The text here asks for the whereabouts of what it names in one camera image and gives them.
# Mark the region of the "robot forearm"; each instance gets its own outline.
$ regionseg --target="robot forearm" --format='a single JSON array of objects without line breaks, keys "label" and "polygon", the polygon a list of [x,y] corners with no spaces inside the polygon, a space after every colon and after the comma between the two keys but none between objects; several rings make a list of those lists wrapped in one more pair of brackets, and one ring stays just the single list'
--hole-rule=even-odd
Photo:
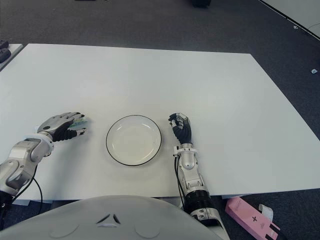
[{"label": "robot forearm", "polygon": [[41,159],[54,148],[50,136],[33,134],[15,144],[8,159],[0,165],[0,191],[16,196],[34,175]]},{"label": "robot forearm", "polygon": [[68,140],[84,134],[85,128],[70,130],[70,125],[84,117],[79,112],[66,112],[45,121],[38,133],[15,144],[7,160],[0,165],[0,204],[10,201],[33,177],[36,166],[51,154],[56,141]]},{"label": "robot forearm", "polygon": [[169,117],[169,121],[173,133],[181,144],[179,147],[174,147],[173,156],[177,162],[174,167],[179,185],[182,188],[184,211],[202,224],[212,228],[212,231],[222,239],[230,240],[199,173],[198,160],[196,159],[197,150],[194,149],[191,142],[189,119],[181,113],[175,113]]}]

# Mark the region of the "gray carpet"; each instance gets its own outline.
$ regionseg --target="gray carpet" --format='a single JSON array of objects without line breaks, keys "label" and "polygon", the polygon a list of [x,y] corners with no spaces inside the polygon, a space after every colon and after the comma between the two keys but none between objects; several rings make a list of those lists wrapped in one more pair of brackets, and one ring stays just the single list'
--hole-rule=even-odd
[{"label": "gray carpet", "polygon": [[[193,8],[189,0],[1,0],[0,39],[250,53],[320,138],[320,41],[258,0],[213,0],[207,9]],[[231,239],[253,239],[224,213],[225,201],[213,199]],[[289,239],[320,238],[319,189],[244,199],[272,207],[274,222]],[[5,226],[33,216],[38,207],[14,206]]]}]

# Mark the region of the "white table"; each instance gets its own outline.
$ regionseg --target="white table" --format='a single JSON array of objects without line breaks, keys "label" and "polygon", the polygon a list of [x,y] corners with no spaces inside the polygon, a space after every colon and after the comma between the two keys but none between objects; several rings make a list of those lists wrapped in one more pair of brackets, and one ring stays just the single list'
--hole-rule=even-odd
[{"label": "white table", "polygon": [[[39,164],[45,200],[177,196],[168,116],[189,116],[212,195],[320,187],[320,142],[250,54],[29,44],[0,73],[0,159],[48,117],[79,111],[85,136],[58,142]],[[144,115],[162,134],[141,166],[111,158],[118,119]],[[20,199],[37,200],[35,185]]]}]

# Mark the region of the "robot finger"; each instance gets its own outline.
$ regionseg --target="robot finger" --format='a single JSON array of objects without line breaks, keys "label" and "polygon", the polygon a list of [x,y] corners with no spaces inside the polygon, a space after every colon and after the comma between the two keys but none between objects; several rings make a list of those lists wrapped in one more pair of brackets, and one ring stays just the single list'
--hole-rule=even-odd
[{"label": "robot finger", "polygon": [[74,111],[74,112],[69,112],[67,115],[64,116],[64,118],[65,118],[65,119],[70,119],[70,118],[72,118],[73,116],[78,115],[78,114],[80,114],[80,112],[76,112],[76,111]]},{"label": "robot finger", "polygon": [[78,130],[75,130],[75,131],[76,131],[76,135],[77,135],[77,136],[80,136],[80,135],[85,134],[85,132],[87,131],[87,129],[84,127],[84,128],[81,128],[81,129],[78,129]]},{"label": "robot finger", "polygon": [[67,116],[68,114],[70,114],[71,112],[65,112],[65,113],[62,113],[60,115],[58,115],[60,118],[63,118],[65,116]]},{"label": "robot finger", "polygon": [[80,118],[83,118],[85,115],[81,114],[80,112],[77,112],[76,115],[73,116],[73,120],[79,120]]}]

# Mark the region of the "white wall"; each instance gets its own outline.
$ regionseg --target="white wall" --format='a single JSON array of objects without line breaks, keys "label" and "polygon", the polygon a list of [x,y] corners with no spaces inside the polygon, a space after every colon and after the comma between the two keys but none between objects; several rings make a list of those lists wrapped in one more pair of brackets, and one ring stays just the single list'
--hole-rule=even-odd
[{"label": "white wall", "polygon": [[[305,28],[320,23],[320,0],[263,0]],[[309,30],[320,36],[320,25]]]}]

